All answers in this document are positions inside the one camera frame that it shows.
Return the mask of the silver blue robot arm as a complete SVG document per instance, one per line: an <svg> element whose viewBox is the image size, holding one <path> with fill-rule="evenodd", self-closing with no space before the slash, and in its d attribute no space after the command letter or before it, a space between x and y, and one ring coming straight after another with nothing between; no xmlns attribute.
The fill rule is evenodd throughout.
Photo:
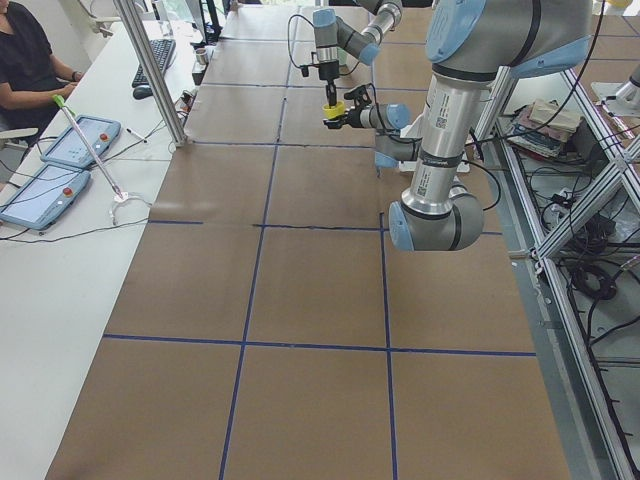
<svg viewBox="0 0 640 480"><path fill-rule="evenodd" d="M335 80L340 76L339 51L371 66L379 54L384 36L395 29L402 19L401 1L357 1L356 4L373 15L373 19L361 31L347 24L332 8L319 9L312 15L315 65L320 80L326 83L329 107L338 103Z"/></svg>
<svg viewBox="0 0 640 480"><path fill-rule="evenodd" d="M389 208L394 246L456 251L484 226L477 198L457 181L481 90L499 68L517 78L564 71L588 54L588 1L438 1L426 37L430 98L411 185Z"/></svg>

